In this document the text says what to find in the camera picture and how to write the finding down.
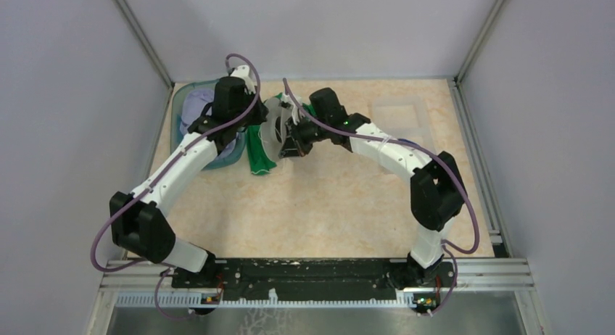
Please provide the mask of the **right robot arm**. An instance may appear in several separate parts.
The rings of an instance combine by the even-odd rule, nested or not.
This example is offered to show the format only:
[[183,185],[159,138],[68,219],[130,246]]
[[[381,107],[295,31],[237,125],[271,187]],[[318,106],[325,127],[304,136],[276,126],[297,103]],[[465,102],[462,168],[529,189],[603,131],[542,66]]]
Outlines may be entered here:
[[281,158],[305,157],[313,145],[330,141],[366,157],[409,185],[410,211],[418,223],[416,239],[404,268],[391,273],[393,286],[426,286],[435,280],[444,257],[442,242],[448,223],[465,203],[465,187],[454,157],[424,151],[418,144],[395,139],[360,113],[347,113],[331,88],[313,92],[310,104],[301,104],[289,88],[281,106],[291,109],[284,123]]

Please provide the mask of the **white filament spool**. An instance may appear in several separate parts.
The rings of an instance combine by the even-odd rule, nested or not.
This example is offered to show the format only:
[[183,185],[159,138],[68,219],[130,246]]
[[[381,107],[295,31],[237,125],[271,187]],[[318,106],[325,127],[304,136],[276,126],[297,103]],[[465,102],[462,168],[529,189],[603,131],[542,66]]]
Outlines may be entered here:
[[268,108],[268,114],[266,121],[260,125],[259,137],[267,158],[278,162],[287,135],[286,121],[292,118],[292,108],[278,96],[267,99],[264,105]]

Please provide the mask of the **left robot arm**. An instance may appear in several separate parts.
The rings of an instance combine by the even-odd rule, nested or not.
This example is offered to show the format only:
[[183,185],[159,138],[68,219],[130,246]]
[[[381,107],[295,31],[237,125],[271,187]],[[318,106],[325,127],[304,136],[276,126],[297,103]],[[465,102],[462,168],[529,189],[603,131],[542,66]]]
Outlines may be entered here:
[[220,78],[213,101],[162,166],[130,193],[113,195],[110,227],[115,245],[152,263],[187,271],[198,286],[215,282],[215,255],[178,238],[166,217],[187,186],[240,129],[265,122],[268,111],[260,100],[259,85],[249,74]]

